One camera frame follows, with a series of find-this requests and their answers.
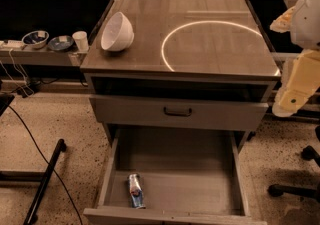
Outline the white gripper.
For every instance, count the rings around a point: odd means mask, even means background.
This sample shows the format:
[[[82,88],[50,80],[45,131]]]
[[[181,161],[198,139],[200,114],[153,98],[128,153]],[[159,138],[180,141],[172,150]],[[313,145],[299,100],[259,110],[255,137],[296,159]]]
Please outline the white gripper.
[[[295,7],[286,10],[275,19],[270,29],[274,32],[290,31]],[[295,59],[288,59],[283,65],[281,87],[278,90],[272,113],[277,117],[295,114],[320,87],[320,51],[305,49]]]

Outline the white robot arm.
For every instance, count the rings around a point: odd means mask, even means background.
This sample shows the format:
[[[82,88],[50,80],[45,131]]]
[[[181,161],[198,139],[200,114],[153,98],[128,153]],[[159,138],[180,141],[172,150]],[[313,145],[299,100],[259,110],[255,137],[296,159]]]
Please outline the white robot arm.
[[[320,0],[298,0],[274,20],[270,29],[290,33],[303,51],[285,62],[272,112],[289,117],[302,108],[320,87]]]

